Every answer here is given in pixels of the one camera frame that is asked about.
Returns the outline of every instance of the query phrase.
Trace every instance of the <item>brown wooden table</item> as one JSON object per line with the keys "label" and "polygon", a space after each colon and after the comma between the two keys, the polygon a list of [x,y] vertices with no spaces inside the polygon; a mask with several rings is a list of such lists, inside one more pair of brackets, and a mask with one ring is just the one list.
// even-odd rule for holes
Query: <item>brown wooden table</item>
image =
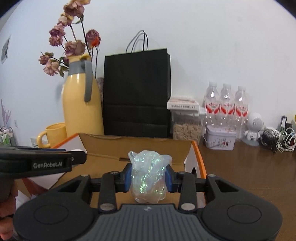
{"label": "brown wooden table", "polygon": [[207,174],[216,174],[276,205],[283,225],[276,241],[296,240],[296,153],[273,154],[235,143],[233,151],[199,149]]}

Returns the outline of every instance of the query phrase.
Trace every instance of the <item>human hand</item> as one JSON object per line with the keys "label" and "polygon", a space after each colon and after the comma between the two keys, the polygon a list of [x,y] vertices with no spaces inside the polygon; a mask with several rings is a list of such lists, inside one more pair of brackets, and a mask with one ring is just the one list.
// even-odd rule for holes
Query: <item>human hand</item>
{"label": "human hand", "polygon": [[17,184],[13,184],[8,199],[0,203],[0,237],[3,240],[10,239],[13,234],[12,218],[8,217],[15,213],[16,201],[18,195]]}

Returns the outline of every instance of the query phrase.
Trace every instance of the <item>yellow mug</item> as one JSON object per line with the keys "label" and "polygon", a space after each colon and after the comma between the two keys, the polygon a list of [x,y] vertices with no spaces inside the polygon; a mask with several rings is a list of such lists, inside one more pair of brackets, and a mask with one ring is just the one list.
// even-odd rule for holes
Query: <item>yellow mug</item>
{"label": "yellow mug", "polygon": [[[48,144],[42,143],[42,137],[46,135]],[[55,123],[45,128],[45,131],[41,132],[37,136],[37,145],[40,148],[53,147],[67,138],[65,123]]]}

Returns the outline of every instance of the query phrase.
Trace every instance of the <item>iridescent plastic bag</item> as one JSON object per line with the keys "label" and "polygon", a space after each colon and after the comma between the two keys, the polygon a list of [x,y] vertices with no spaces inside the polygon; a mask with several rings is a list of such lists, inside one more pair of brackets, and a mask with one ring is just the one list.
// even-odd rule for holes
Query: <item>iridescent plastic bag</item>
{"label": "iridescent plastic bag", "polygon": [[130,191],[139,203],[158,203],[165,198],[165,168],[172,164],[169,155],[144,150],[139,154],[130,151],[128,157],[133,165]]}

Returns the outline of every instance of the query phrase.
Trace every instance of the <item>open cardboard box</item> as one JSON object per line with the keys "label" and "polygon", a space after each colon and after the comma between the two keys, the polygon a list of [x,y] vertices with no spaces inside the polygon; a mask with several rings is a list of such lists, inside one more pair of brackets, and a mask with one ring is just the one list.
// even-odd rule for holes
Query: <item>open cardboard box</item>
{"label": "open cardboard box", "polygon": [[[40,194],[47,189],[57,187],[79,175],[89,174],[91,178],[101,177],[110,171],[122,171],[129,162],[128,152],[136,153],[142,150],[153,150],[159,154],[167,154],[173,158],[172,168],[175,172],[196,172],[197,177],[205,178],[206,171],[196,142],[180,141],[160,138],[94,136],[88,134],[75,134],[53,148],[62,148],[68,151],[74,149],[84,150],[87,161],[73,167],[71,172],[54,174],[43,177],[24,179],[30,194]],[[19,184],[19,189],[27,194],[24,185]],[[97,207],[99,193],[93,193],[91,207]],[[198,206],[205,205],[203,193],[197,193]],[[179,193],[167,193],[166,198],[159,203],[179,202]],[[116,194],[117,207],[122,203],[136,203],[131,193]]]}

